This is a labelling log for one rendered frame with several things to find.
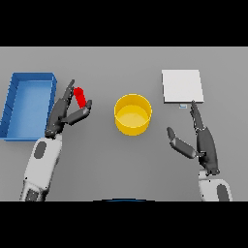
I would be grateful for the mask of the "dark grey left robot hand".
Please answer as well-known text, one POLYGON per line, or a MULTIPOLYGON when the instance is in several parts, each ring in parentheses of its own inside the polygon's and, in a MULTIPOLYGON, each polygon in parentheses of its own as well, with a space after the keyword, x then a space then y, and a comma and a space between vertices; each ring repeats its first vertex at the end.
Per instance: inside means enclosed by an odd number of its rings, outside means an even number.
POLYGON ((63 97, 59 98, 53 105, 46 124, 45 137, 47 139, 54 140, 57 135, 63 132, 65 125, 73 126, 79 121, 87 118, 90 114, 90 111, 92 109, 91 100, 86 101, 86 105, 84 108, 79 108, 73 113, 68 113, 68 108, 71 104, 71 101, 73 97, 75 97, 74 84, 75 81, 72 79, 71 82, 68 84, 63 97))

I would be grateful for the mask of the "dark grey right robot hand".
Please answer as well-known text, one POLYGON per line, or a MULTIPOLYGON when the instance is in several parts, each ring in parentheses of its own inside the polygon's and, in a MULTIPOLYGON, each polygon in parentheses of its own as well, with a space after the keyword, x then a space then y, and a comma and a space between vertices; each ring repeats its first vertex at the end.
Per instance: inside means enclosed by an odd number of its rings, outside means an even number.
POLYGON ((203 124, 201 113, 195 101, 191 102, 190 114, 197 136, 197 148, 180 139, 174 130, 168 127, 170 147, 188 159, 197 158, 199 164, 206 170, 206 175, 218 175, 220 170, 214 138, 203 124))

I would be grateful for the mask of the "red beaker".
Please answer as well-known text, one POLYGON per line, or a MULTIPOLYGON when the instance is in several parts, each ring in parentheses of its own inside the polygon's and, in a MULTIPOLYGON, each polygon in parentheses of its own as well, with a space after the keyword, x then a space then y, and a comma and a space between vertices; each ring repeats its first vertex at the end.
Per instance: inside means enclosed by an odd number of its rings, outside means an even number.
POLYGON ((84 108, 85 105, 86 105, 86 100, 85 100, 85 96, 84 96, 84 93, 83 93, 83 89, 80 88, 80 87, 76 87, 74 89, 74 96, 76 97, 78 106, 81 109, 84 108))

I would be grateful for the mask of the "pale square measuring scale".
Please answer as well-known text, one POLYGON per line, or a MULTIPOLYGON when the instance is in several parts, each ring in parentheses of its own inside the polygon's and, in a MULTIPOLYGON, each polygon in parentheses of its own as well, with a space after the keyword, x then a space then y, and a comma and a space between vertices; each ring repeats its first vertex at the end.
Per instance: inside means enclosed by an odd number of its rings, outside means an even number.
POLYGON ((199 70, 163 70, 162 85, 165 104, 204 102, 199 70))

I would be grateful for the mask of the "yellow bowl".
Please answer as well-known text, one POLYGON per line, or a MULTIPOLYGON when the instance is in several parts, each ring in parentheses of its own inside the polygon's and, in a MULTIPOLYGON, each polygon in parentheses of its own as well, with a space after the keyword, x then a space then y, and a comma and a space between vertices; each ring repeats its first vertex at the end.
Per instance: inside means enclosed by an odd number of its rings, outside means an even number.
POLYGON ((139 136, 148 128, 152 112, 145 97, 139 94, 124 95, 114 106, 114 123, 122 134, 139 136))

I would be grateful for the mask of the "blue tray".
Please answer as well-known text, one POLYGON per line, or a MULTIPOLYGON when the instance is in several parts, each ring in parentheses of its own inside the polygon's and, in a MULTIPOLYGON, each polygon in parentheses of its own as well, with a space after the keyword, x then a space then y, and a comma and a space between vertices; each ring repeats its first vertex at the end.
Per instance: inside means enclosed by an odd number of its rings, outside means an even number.
POLYGON ((12 73, 0 119, 0 140, 36 141, 45 136, 56 83, 54 73, 12 73))

